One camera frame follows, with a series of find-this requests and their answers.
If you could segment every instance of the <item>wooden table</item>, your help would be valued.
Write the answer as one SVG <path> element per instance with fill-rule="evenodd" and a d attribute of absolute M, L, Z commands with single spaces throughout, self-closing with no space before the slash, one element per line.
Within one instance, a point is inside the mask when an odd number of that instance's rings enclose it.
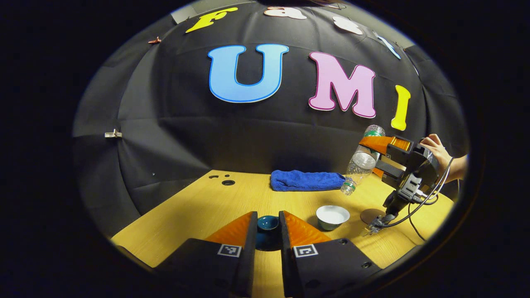
<path fill-rule="evenodd" d="M 219 178 L 208 178 L 211 175 Z M 234 180 L 235 184 L 222 185 L 227 179 Z M 269 174 L 212 170 L 125 227 L 111 241 L 155 267 L 186 239 L 204 239 L 247 212 L 257 211 L 259 217 L 278 216 L 279 211 L 285 210 L 316 226 L 317 208 L 338 205 L 350 212 L 350 220 L 325 234 L 332 239 L 350 239 L 379 267 L 385 268 L 423 243 L 409 221 L 378 234 L 360 236 L 366 226 L 360 220 L 360 212 L 368 208 L 384 211 L 383 201 L 392 190 L 372 174 L 351 196 L 339 190 L 276 192 L 270 187 Z M 436 204 L 423 206 L 413 215 L 412 221 L 423 237 L 431 236 L 438 229 L 452 205 L 449 198 L 440 194 Z M 398 219 L 406 214 L 405 208 Z M 252 297 L 284 297 L 280 251 L 255 252 Z"/>

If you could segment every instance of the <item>pink letter m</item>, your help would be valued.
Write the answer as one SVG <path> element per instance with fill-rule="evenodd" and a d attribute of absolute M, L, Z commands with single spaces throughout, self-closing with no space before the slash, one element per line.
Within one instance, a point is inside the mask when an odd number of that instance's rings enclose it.
<path fill-rule="evenodd" d="M 357 65 L 348 78 L 337 59 L 322 52 L 312 52 L 309 57 L 316 62 L 316 94 L 309 99 L 315 110 L 330 111 L 335 108 L 331 87 L 339 100 L 340 109 L 346 111 L 357 93 L 357 103 L 352 111 L 361 117 L 374 118 L 374 77 L 370 68 Z"/>

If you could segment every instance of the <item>letter u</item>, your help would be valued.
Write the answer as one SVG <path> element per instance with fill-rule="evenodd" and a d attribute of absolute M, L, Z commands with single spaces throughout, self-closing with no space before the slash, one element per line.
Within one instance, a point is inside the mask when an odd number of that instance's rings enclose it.
<path fill-rule="evenodd" d="M 289 51 L 284 45 L 264 44 L 256 47 L 263 53 L 261 80 L 252 85 L 240 84 L 236 79 L 237 58 L 245 52 L 243 46 L 226 46 L 211 50 L 210 91 L 228 102 L 256 102 L 272 96 L 281 83 L 282 56 Z"/>

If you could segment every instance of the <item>wire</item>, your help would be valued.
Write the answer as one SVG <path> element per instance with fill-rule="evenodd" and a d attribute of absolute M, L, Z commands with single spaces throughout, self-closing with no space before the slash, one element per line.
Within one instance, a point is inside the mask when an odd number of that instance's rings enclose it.
<path fill-rule="evenodd" d="M 436 200 L 434 200 L 434 202 L 425 203 L 425 205 L 432 205 L 432 204 L 436 203 L 438 201 L 438 192 L 435 194 L 435 197 L 436 197 Z"/>
<path fill-rule="evenodd" d="M 425 200 L 423 200 L 421 202 L 421 204 L 416 207 L 416 209 L 414 209 L 412 211 L 412 213 L 410 213 L 409 215 L 405 216 L 404 218 L 400 219 L 399 221 L 395 222 L 395 223 L 392 223 L 392 224 L 384 224 L 382 225 L 381 227 L 391 227 L 391 226 L 395 226 L 395 225 L 398 225 L 404 221 L 406 221 L 407 219 L 409 219 L 412 214 L 416 213 L 416 211 L 418 211 L 421 206 L 423 206 L 428 200 L 430 200 L 430 197 L 432 196 L 432 194 L 434 193 L 434 191 L 436 190 L 436 188 L 438 188 L 440 186 L 440 189 L 438 190 L 438 192 L 441 190 L 441 188 L 444 186 L 444 183 L 445 181 L 447 180 L 447 176 L 449 176 L 449 168 L 451 167 L 451 163 L 453 162 L 453 159 L 455 159 L 454 157 L 451 157 L 451 160 L 449 161 L 449 164 L 447 165 L 447 168 L 445 169 L 445 172 L 443 174 L 443 177 L 444 177 L 444 181 L 442 182 L 442 179 L 440 179 L 440 181 L 438 181 L 438 183 L 436 184 L 436 186 L 434 187 L 434 189 L 431 191 L 431 193 L 427 196 L 427 198 Z"/>
<path fill-rule="evenodd" d="M 423 240 L 423 241 L 426 241 L 425 238 L 423 238 L 423 236 L 420 234 L 420 232 L 418 232 L 418 229 L 416 229 L 416 227 L 414 226 L 414 224 L 412 223 L 412 217 L 409 217 L 409 221 L 410 221 L 410 224 L 412 225 L 412 228 L 416 231 L 416 234 L 418 234 L 418 236 Z"/>

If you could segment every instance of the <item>blue towel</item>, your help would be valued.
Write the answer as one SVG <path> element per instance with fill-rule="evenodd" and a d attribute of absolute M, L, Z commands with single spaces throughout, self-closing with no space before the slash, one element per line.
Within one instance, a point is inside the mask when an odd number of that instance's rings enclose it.
<path fill-rule="evenodd" d="M 274 171 L 270 175 L 270 185 L 275 191 L 320 191 L 340 189 L 344 176 L 339 173 L 304 173 L 297 170 Z"/>

